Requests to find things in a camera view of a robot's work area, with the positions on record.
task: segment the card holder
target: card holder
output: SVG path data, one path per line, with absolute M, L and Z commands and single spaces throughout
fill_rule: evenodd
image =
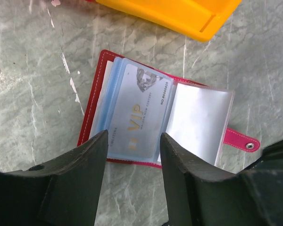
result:
M 101 51 L 98 66 L 97 66 L 97 69 L 94 75 L 90 98 L 88 101 L 88 105 L 86 107 L 86 112 L 85 112 L 85 117 L 84 117 L 83 124 L 82 124 L 81 133 L 78 139 L 78 145 L 81 145 L 82 143 L 87 141 L 88 138 L 92 137 L 96 131 L 97 122 L 99 122 L 99 118 L 102 116 L 102 114 L 100 115 L 100 111 L 102 109 L 104 96 L 108 88 L 110 72 L 111 72 L 112 67 L 114 66 L 114 63 L 117 57 L 124 58 L 123 56 L 118 55 L 108 50 Z M 179 78 L 179 77 L 167 74 L 165 72 L 162 72 L 162 71 L 159 71 L 153 68 L 151 69 L 154 70 L 155 72 L 160 72 L 172 78 L 174 80 L 173 81 L 174 86 L 172 87 L 172 90 L 176 89 L 175 85 L 178 83 L 207 87 L 195 81 Z M 170 106 L 172 106 L 173 104 L 172 101 L 173 100 L 170 99 L 169 101 Z M 168 112 L 170 113 L 170 110 L 168 110 L 168 108 L 166 110 L 167 111 L 166 118 L 169 117 Z M 207 139 L 207 142 L 210 142 L 211 137 L 206 137 L 206 139 Z M 225 128 L 224 138 L 221 142 L 222 144 L 231 145 L 235 148 L 239 148 L 246 152 L 254 152 L 260 148 L 260 142 L 257 139 L 241 134 L 238 131 L 235 131 L 230 128 Z M 124 160 L 124 158 L 108 157 L 107 161 L 161 168 L 159 158 L 157 162 L 154 162 L 153 160 L 152 161 L 135 161 L 135 160 L 130 161 L 130 160 Z
M 160 134 L 167 132 L 187 150 L 215 164 L 232 101 L 232 91 L 175 82 L 116 57 L 94 133 L 109 131 L 109 158 L 155 163 Z

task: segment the yellow plastic container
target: yellow plastic container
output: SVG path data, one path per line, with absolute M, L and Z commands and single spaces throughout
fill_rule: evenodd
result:
M 198 41 L 208 41 L 241 0 L 96 0 Z

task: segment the marble table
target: marble table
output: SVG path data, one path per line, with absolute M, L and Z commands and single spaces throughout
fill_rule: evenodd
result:
M 235 90 L 229 126 L 262 146 L 283 138 L 283 0 L 243 0 L 207 43 L 99 4 L 58 2 L 0 0 L 0 171 L 76 146 L 104 48 Z M 224 146 L 218 165 L 238 172 L 259 156 Z M 160 169 L 107 163 L 97 226 L 167 219 Z

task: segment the orange bin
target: orange bin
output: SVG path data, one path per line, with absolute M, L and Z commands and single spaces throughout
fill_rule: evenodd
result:
M 208 41 L 241 0 L 96 0 L 198 41 Z

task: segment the black object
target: black object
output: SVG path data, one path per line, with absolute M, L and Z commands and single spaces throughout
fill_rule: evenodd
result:
M 171 226 L 283 226 L 283 141 L 232 174 L 160 140 Z
M 108 132 L 28 171 L 0 172 L 0 226 L 94 225 Z

